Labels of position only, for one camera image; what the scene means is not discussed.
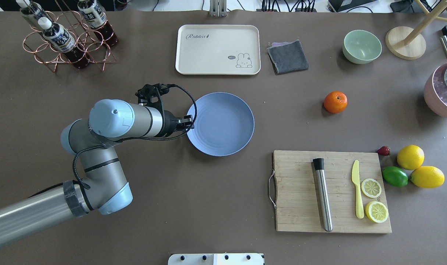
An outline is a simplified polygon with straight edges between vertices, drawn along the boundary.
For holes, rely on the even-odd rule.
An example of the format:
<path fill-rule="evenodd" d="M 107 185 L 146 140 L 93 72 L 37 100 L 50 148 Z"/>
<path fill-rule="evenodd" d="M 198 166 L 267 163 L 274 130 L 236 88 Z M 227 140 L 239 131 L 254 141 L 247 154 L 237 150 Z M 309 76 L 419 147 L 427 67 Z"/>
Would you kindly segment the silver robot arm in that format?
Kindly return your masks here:
<path fill-rule="evenodd" d="M 74 155 L 75 179 L 0 209 L 0 248 L 96 209 L 108 215 L 128 206 L 133 195 L 115 146 L 133 139 L 173 140 L 176 131 L 187 134 L 198 113 L 178 118 L 162 106 L 161 96 L 175 87 L 146 84 L 136 92 L 137 104 L 100 100 L 87 119 L 67 126 L 61 143 Z"/>

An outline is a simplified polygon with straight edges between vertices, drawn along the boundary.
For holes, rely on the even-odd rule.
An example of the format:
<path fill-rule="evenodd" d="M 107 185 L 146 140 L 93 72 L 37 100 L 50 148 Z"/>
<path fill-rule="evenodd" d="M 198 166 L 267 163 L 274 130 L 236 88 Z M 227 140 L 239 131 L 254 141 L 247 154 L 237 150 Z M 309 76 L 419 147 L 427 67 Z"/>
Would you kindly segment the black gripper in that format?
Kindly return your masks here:
<path fill-rule="evenodd" d="M 178 119 L 171 112 L 164 110 L 161 96 L 167 94 L 171 87 L 170 84 L 146 84 L 135 93 L 138 104 L 146 107 L 151 116 L 149 133 L 174 133 L 193 129 L 192 115 Z"/>

